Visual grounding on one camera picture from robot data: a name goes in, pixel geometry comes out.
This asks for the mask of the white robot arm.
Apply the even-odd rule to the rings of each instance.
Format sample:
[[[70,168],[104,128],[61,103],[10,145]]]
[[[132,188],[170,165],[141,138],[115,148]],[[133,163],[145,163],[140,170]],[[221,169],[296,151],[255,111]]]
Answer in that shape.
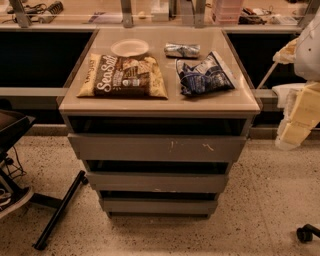
[[[289,90],[284,118],[277,130],[275,145],[282,150],[292,150],[320,123],[320,10],[298,38],[273,56],[273,61],[293,63],[295,74],[306,80],[301,89]]]

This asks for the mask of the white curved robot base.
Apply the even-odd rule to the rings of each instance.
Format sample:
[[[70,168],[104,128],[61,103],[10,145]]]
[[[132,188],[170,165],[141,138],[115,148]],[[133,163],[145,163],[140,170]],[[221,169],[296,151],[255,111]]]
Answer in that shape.
[[[300,90],[304,87],[304,83],[282,84],[272,87],[272,91],[277,95],[277,107],[283,109],[290,90]]]

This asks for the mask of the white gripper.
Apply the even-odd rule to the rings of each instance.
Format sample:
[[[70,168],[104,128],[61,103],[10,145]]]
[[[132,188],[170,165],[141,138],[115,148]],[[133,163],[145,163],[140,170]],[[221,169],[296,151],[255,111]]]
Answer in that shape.
[[[309,129],[315,128],[320,122],[320,83],[307,82],[295,96],[296,99],[289,114],[291,123],[282,120],[277,130],[275,145],[281,150],[299,147],[309,136]]]

